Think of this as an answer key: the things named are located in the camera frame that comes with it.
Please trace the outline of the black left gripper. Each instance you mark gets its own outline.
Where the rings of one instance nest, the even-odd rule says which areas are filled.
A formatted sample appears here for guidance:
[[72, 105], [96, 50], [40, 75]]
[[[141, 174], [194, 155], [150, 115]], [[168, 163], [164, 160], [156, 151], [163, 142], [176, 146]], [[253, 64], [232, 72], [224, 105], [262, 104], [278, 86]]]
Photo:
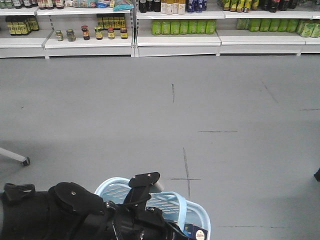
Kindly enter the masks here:
[[107, 218], [107, 240], [189, 240], [172, 221], [167, 221], [158, 208], [110, 207]]

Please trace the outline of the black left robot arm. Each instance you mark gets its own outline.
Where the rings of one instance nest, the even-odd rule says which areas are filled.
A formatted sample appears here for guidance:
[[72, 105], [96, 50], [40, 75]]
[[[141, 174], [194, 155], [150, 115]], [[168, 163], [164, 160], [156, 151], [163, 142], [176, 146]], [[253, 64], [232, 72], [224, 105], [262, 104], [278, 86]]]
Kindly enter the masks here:
[[0, 237], [3, 240], [185, 240], [159, 208], [146, 201], [104, 201], [73, 182], [47, 191], [33, 184], [6, 183], [0, 194]]

